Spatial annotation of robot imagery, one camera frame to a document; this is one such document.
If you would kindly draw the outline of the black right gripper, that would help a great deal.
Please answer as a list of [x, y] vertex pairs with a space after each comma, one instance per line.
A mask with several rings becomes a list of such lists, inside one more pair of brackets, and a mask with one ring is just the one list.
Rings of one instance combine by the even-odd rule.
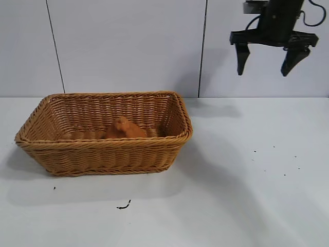
[[233, 31], [230, 44], [235, 45], [237, 74], [241, 76], [250, 55], [248, 44], [284, 47], [286, 56], [281, 66], [281, 74], [286, 77], [303, 59], [309, 56], [308, 46], [315, 47], [319, 38], [314, 33], [295, 31], [304, 1], [245, 1], [245, 14], [258, 14], [258, 24], [254, 29]]

